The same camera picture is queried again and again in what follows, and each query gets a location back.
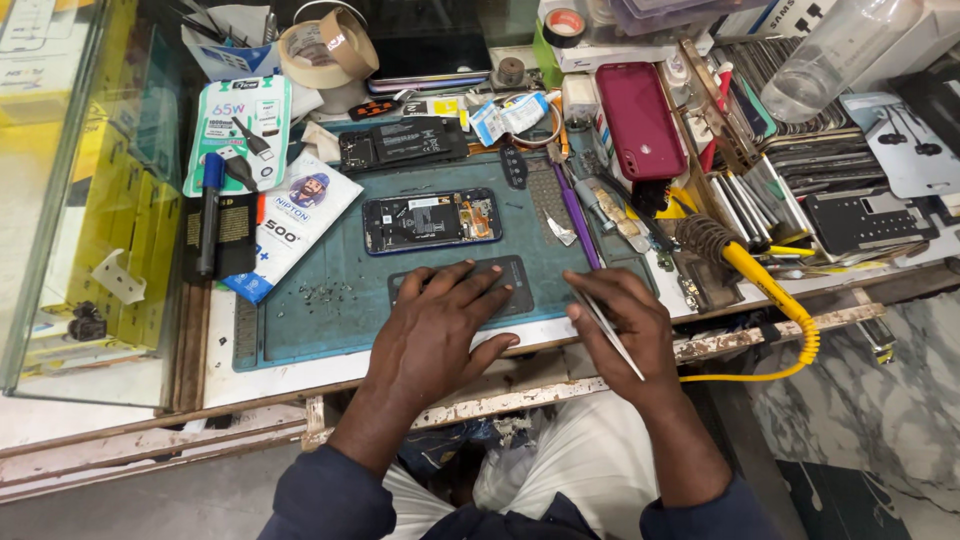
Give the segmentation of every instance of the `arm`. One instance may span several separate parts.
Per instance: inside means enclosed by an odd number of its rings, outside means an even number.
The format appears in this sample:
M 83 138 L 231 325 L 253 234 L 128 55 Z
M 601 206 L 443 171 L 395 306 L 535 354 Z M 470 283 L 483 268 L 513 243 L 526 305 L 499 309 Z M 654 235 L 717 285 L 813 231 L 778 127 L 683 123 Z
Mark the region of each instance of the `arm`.
M 730 467 L 680 388 L 670 313 L 666 308 L 639 277 L 625 270 L 604 269 L 585 275 L 567 271 L 564 278 L 606 305 L 611 320 L 620 329 L 624 347 L 646 379 L 636 376 L 581 306 L 567 308 L 597 371 L 614 392 L 636 407 L 650 433 L 661 499 L 648 507 L 644 519 L 650 511 L 682 510 L 686 517 L 672 524 L 677 528 L 684 528 L 684 520 L 692 520 L 701 527 L 707 524 L 722 529 L 721 523 L 747 526 L 752 523 L 751 517 L 764 516 L 750 488 L 742 480 L 733 480 Z M 731 493 L 737 499 L 737 504 L 725 508 L 731 521 L 705 520 L 701 519 L 703 514 L 696 518 L 690 514 L 728 499 Z M 686 536 L 679 530 L 672 532 L 673 537 Z M 716 532 L 740 538 L 752 536 L 743 528 Z
M 477 330 L 513 294 L 509 285 L 488 292 L 502 272 L 498 266 L 464 280 L 473 264 L 418 268 L 403 281 L 373 341 L 367 376 L 326 445 L 302 454 L 283 474 L 261 540 L 361 540 L 393 532 L 392 496 L 381 483 L 403 436 L 424 409 L 519 343 L 515 334 L 501 333 L 470 350 Z

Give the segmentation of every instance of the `black electrical tape roll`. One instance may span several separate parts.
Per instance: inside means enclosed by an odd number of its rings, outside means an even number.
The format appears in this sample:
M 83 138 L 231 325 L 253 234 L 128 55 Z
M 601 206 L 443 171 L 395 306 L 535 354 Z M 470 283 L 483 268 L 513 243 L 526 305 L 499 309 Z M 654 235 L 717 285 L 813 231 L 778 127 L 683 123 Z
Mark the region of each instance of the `black electrical tape roll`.
M 587 22 L 577 12 L 560 8 L 546 15 L 543 21 L 543 39 L 560 49 L 570 49 L 580 43 Z

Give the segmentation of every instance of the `charging cable package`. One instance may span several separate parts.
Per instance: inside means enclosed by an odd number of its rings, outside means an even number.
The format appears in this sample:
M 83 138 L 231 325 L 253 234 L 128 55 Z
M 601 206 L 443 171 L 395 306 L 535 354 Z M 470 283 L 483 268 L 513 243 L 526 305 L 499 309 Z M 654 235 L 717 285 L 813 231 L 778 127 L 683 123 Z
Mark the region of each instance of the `charging cable package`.
M 224 159 L 223 195 L 255 193 L 280 184 L 290 138 L 290 101 L 290 82 L 282 75 L 222 81 L 204 88 L 183 194 L 204 194 L 208 152 Z
M 534 92 L 508 102 L 499 109 L 488 101 L 470 117 L 469 123 L 484 146 L 494 144 L 503 134 L 521 134 L 537 125 L 550 110 L 550 102 L 560 97 L 560 92 L 545 96 Z
M 256 269 L 223 280 L 257 304 L 356 199 L 363 187 L 316 157 L 300 154 L 280 187 L 266 191 L 256 228 Z

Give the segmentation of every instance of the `dark blue sleeve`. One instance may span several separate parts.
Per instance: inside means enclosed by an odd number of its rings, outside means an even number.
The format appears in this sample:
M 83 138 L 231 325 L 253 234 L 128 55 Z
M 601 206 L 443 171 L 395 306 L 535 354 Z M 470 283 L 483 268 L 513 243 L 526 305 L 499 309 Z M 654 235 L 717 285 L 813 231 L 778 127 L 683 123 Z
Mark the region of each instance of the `dark blue sleeve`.
M 708 503 L 665 508 L 660 499 L 653 501 L 640 515 L 640 532 L 645 540 L 782 538 L 740 475 L 734 475 L 723 495 Z
M 393 495 L 339 451 L 300 454 L 276 484 L 274 515 L 259 540 L 378 540 L 394 531 Z

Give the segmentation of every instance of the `yellow coiled cable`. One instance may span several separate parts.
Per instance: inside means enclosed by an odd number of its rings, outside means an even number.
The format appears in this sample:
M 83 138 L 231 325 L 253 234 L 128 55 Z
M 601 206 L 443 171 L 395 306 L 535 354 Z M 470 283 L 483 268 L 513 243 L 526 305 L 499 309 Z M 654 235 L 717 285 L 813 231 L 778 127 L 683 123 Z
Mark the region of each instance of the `yellow coiled cable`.
M 744 278 L 756 285 L 756 288 L 774 303 L 774 306 L 783 311 L 791 321 L 800 325 L 804 332 L 804 348 L 800 351 L 797 363 L 793 366 L 770 373 L 767 375 L 694 375 L 691 377 L 680 377 L 680 382 L 694 382 L 699 380 L 739 380 L 739 381 L 761 381 L 777 380 L 797 373 L 804 369 L 804 366 L 812 364 L 817 351 L 820 350 L 820 331 L 817 330 L 817 324 L 813 317 L 806 312 L 790 293 L 783 290 L 783 287 L 773 279 L 773 276 L 766 271 L 743 246 L 736 242 L 731 242 L 723 248 L 723 258 L 729 262 L 733 268 L 736 268 Z

